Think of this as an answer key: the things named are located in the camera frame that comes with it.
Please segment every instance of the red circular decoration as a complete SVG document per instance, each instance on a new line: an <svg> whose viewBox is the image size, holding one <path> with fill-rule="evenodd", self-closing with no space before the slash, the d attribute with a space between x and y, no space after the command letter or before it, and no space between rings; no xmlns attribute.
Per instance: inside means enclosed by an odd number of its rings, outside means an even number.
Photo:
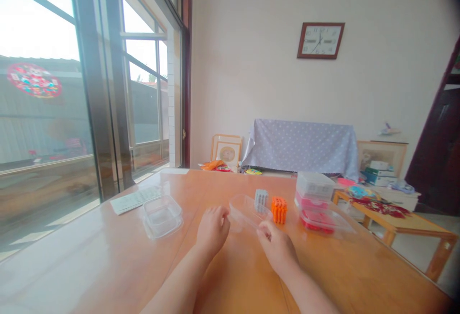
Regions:
<svg viewBox="0 0 460 314"><path fill-rule="evenodd" d="M49 99L61 94L62 86L59 79L35 64L10 65L7 77L19 90L41 99Z"/></svg>

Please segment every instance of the small wooden table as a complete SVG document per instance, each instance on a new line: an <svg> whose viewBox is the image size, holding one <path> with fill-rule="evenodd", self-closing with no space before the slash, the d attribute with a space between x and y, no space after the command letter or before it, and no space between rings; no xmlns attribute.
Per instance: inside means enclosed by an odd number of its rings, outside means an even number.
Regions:
<svg viewBox="0 0 460 314"><path fill-rule="evenodd" d="M350 197L342 190L335 190L333 202L337 204L339 199L349 201ZM352 205L365 215L363 221L365 228L368 228L369 223L373 220L386 229L383 236L383 243L389 247L393 244L394 238L398 233L439 237L441 241L425 272L425 275L432 281L436 282L438 280L457 242L458 236L456 234L414 213L405 218L395 218L372 211L365 205L357 202L354 202Z"/></svg>
<svg viewBox="0 0 460 314"><path fill-rule="evenodd" d="M182 207L174 234L148 239L142 209L117 216L109 202L0 263L0 312L139 313L195 244L201 216L256 189L288 204L286 224L303 269L341 313L442 313L450 298L352 218L342 239L307 232L294 206L296 181L190 170L162 170L120 195L161 186ZM198 290L195 313L299 313L254 230L231 232Z"/></svg>

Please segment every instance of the sky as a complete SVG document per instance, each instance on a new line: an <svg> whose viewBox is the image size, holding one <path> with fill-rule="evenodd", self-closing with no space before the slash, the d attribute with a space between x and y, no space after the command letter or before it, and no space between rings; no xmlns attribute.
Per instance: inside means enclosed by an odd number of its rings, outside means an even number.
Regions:
<svg viewBox="0 0 460 314"><path fill-rule="evenodd" d="M73 16L72 0L48 0ZM127 32L152 30L123 0ZM80 60L75 26L33 0L0 0L0 55ZM167 48L160 43L160 73L166 75ZM155 71L153 41L129 40L127 51ZM148 81L146 71L131 65L131 79Z"/></svg>

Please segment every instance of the table leg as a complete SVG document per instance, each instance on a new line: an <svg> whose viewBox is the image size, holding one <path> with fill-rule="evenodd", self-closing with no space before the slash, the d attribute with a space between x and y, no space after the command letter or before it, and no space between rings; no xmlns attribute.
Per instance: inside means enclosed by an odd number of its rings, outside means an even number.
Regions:
<svg viewBox="0 0 460 314"><path fill-rule="evenodd" d="M369 229L369 223L370 223L370 217L364 216L363 227L365 227L366 229Z"/></svg>
<svg viewBox="0 0 460 314"><path fill-rule="evenodd" d="M428 265L428 269L425 272L425 275L432 281L436 282L438 280L456 242L456 237L442 238L439 242L430 265Z"/></svg>
<svg viewBox="0 0 460 314"><path fill-rule="evenodd" d="M383 236L383 243L386 244L388 247L391 247L395 237L396 237L395 232L391 230L387 230L385 231L385 235Z"/></svg>

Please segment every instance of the empty plastic box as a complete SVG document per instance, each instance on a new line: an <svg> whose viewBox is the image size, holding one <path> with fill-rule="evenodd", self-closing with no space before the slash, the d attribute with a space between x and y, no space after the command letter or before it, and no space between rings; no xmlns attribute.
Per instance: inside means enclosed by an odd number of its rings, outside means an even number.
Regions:
<svg viewBox="0 0 460 314"><path fill-rule="evenodd" d="M150 239L166 236L182 225L182 208L169 195L163 195L142 205L144 226Z"/></svg>
<svg viewBox="0 0 460 314"><path fill-rule="evenodd" d="M230 199L230 218L233 224L230 226L232 231L239 231L245 226L255 230L259 227L260 222L273 221L273 214L264 205L255 203L254 199L238 194Z"/></svg>
<svg viewBox="0 0 460 314"><path fill-rule="evenodd" d="M355 232L345 218L329 209L318 209L314 207L300 208L300 220L307 230L325 235Z"/></svg>
<svg viewBox="0 0 460 314"><path fill-rule="evenodd" d="M321 173L297 174L296 200L299 206L327 208L334 192L335 182Z"/></svg>

